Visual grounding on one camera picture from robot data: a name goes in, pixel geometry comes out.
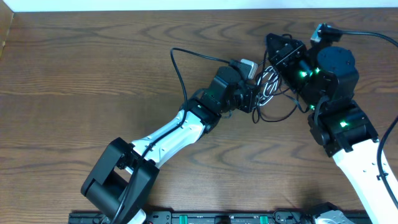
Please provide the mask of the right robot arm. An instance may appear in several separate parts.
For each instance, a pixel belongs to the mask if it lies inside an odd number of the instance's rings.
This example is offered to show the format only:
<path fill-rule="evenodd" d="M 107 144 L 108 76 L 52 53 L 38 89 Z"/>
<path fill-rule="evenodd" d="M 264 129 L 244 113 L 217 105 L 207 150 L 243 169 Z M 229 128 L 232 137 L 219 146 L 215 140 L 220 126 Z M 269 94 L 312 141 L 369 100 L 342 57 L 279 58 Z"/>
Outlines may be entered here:
<path fill-rule="evenodd" d="M 310 132 L 343 171 L 373 223 L 393 223 L 397 215 L 397 179 L 378 133 L 354 101 L 359 80 L 350 50 L 303 42 L 277 34 L 265 38 L 269 62 L 312 114 Z"/>

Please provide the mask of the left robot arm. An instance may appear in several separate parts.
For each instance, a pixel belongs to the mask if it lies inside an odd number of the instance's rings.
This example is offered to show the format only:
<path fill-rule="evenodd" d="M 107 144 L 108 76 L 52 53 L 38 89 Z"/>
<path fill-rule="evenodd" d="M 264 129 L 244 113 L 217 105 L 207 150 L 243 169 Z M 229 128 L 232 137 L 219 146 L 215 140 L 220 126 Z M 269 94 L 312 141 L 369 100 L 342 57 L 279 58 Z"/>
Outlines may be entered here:
<path fill-rule="evenodd" d="M 200 98 L 185 102 L 171 122 L 130 143 L 111 141 L 81 187 L 81 194 L 111 223 L 144 223 L 142 207 L 160 167 L 209 133 L 221 115 L 254 108 L 258 87 L 250 84 L 256 65 L 220 67 Z"/>

